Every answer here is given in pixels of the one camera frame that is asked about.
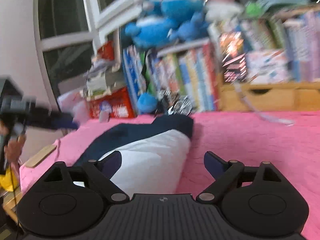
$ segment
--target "plastic bag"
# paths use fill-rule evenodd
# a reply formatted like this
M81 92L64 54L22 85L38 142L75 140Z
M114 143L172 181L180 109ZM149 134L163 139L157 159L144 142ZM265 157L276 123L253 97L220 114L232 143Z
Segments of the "plastic bag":
M13 181L14 188L16 188L19 185L19 182L18 182L16 176L14 175L13 171L12 171L12 181ZM12 192L13 191L12 181L11 181L10 169L7 168L5 175L0 175L0 186L4 190Z
M61 111L71 113L74 122L78 125L90 119L87 102L81 97L79 90L73 90L59 96L57 102Z

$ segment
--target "white wall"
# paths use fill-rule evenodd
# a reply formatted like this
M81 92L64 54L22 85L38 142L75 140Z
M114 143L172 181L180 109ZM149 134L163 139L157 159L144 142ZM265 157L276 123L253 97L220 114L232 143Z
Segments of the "white wall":
M10 75L25 96L49 105L36 51L33 8L34 0L0 0L0 75ZM60 131L28 129L22 161L61 136Z

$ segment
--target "drawer handle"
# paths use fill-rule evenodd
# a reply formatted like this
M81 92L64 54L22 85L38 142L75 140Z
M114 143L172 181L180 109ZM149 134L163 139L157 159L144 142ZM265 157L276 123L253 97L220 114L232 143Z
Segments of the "drawer handle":
M264 95L268 93L271 89L250 89L249 91L255 95Z

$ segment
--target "ribbed black surface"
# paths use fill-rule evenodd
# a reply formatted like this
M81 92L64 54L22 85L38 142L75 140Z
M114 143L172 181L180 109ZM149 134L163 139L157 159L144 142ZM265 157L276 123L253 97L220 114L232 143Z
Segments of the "ribbed black surface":
M40 237L26 236L25 240ZM70 240L254 240L229 226L213 205L191 195L135 195L127 204L112 206L94 228ZM299 235L279 240L303 240Z

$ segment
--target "white cable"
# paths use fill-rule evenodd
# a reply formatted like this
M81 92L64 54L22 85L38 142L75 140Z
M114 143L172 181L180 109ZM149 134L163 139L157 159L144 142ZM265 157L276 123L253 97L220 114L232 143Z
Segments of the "white cable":
M294 121L293 120L289 120L289 119L283 119L283 118L277 118L268 114L264 114L261 111L259 111L258 109L256 109L251 102L248 100L248 98L246 97L246 95L242 92L241 89L241 85L239 83L239 81L234 81L233 86L235 87L235 91L238 93L241 101L243 101L243 103L252 111L255 112L258 116L260 116L263 120L268 121L268 122L275 122L275 123L282 123L288 126L294 125Z

